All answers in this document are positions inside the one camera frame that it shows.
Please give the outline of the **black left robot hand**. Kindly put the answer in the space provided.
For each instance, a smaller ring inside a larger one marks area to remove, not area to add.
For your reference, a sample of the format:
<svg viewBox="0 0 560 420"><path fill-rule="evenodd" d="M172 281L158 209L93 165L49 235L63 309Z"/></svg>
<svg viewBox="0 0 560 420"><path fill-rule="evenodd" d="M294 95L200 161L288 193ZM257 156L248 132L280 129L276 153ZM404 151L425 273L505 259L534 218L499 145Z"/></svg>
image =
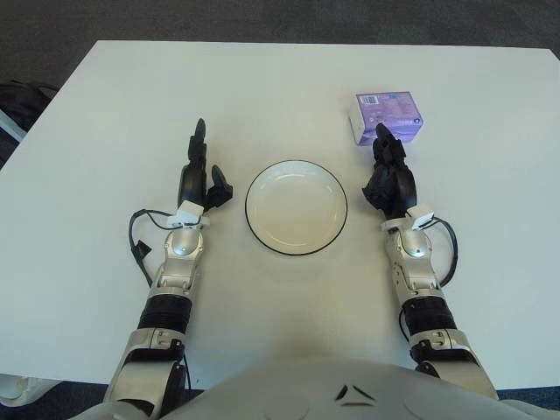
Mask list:
<svg viewBox="0 0 560 420"><path fill-rule="evenodd" d="M205 143L206 123L200 118L194 134L190 137L187 151L188 163L181 171L178 186L178 206L190 201L204 208L207 212L221 207L233 198L233 186L221 168L214 164L211 170L213 185L207 187L207 144Z"/></svg>

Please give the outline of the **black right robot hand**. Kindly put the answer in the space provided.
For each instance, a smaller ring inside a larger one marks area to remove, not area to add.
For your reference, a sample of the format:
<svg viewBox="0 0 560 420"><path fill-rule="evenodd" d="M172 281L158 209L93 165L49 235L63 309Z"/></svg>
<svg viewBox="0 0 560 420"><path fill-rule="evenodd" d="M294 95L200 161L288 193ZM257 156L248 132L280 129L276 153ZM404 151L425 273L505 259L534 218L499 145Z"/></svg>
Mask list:
<svg viewBox="0 0 560 420"><path fill-rule="evenodd" d="M387 220L402 218L417 204L414 175L405 163L402 142L383 123L377 124L375 132L373 174L362 193Z"/></svg>

